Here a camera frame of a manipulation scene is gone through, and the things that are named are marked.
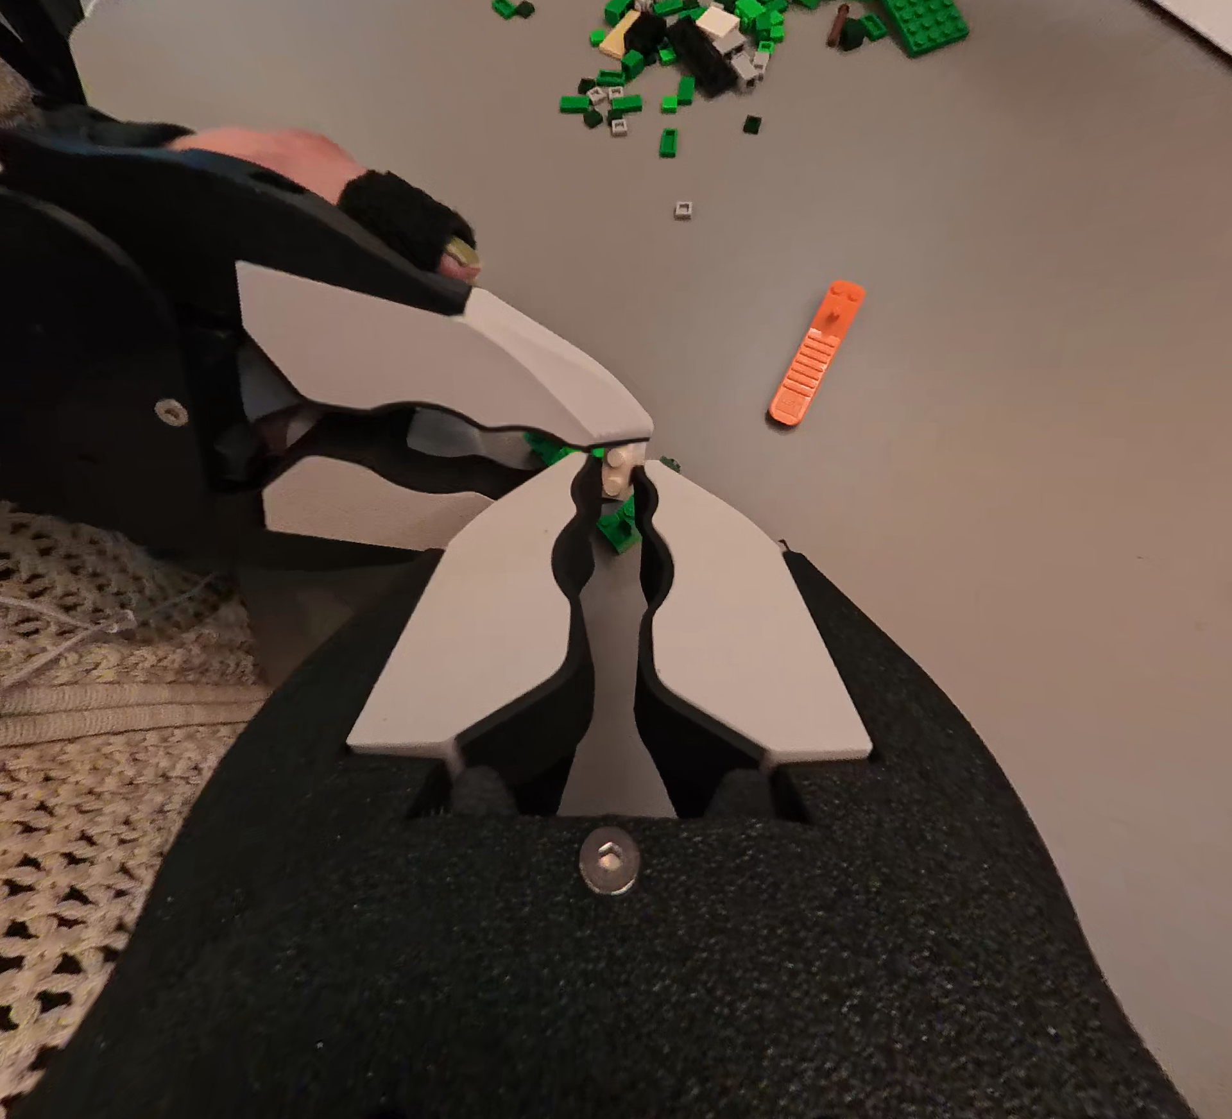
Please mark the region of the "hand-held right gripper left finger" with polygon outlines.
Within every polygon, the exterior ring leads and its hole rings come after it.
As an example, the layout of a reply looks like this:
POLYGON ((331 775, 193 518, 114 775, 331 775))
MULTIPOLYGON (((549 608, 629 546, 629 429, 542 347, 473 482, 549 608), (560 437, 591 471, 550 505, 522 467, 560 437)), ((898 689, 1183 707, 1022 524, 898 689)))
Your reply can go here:
POLYGON ((595 573, 595 458, 567 451, 440 556, 346 746, 454 770, 542 774, 585 738, 595 682, 580 591, 595 573))

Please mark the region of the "person's left hand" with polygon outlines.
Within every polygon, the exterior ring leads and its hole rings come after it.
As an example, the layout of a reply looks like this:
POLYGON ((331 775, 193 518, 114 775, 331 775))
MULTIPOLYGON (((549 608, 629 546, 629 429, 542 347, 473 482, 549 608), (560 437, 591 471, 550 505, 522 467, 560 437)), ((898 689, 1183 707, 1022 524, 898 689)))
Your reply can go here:
POLYGON ((320 132, 214 127, 177 136, 167 147, 230 154, 282 175, 293 185, 336 203, 414 266, 465 282, 481 278, 482 260, 467 218, 402 175, 364 165, 320 132))

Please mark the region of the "orange brick separator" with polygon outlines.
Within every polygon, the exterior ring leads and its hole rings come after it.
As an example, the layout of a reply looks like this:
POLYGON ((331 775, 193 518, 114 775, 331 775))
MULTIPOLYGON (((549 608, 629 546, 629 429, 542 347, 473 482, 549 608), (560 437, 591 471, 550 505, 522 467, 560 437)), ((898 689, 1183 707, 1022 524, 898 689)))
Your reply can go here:
POLYGON ((834 281, 767 407, 779 426, 796 426, 818 397, 827 369, 833 368, 845 334, 861 309, 868 290, 852 281, 834 281))

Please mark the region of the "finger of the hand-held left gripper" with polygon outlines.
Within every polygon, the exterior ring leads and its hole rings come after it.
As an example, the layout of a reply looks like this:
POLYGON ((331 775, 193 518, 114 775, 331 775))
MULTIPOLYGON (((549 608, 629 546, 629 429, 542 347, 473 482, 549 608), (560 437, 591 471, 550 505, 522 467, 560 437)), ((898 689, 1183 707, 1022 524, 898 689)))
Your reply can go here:
POLYGON ((455 315, 260 264, 237 264, 237 289, 245 333, 305 399, 431 405, 482 429, 541 429, 587 448, 655 432, 609 368, 485 289, 455 315))
POLYGON ((270 530, 366 546, 447 546, 477 515, 541 475, 489 458, 392 455, 368 463, 302 455, 263 486, 270 530))

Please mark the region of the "green lego assembly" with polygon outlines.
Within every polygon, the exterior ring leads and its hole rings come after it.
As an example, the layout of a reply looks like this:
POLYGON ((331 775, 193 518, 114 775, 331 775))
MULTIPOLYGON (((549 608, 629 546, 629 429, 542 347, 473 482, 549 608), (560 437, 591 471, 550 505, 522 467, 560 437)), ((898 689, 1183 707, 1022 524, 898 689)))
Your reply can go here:
MULTIPOLYGON (((550 467, 553 463, 575 455, 580 448, 556 440, 542 432, 525 432, 529 451, 541 459, 541 466, 550 467)), ((636 520, 636 495, 629 492, 613 512, 602 512, 597 518, 597 530, 609 539, 613 553, 624 553, 642 542, 642 527, 636 520)))

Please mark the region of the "black lego plate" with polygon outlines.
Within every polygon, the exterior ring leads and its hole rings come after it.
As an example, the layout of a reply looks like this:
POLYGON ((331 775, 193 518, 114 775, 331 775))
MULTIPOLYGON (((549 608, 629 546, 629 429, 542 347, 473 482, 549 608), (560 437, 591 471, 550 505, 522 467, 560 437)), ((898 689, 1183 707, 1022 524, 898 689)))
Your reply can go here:
POLYGON ((694 17, 679 13, 673 19, 669 43, 706 98, 726 96, 737 87, 737 71, 694 17))

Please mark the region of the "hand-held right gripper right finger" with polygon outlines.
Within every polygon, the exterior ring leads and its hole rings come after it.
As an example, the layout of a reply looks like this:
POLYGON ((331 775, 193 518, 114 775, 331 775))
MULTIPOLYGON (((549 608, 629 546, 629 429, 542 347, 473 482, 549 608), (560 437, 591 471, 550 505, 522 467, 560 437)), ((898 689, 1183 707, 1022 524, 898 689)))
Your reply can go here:
POLYGON ((636 482, 649 689, 760 767, 868 759, 871 733, 789 553, 665 463, 636 482))

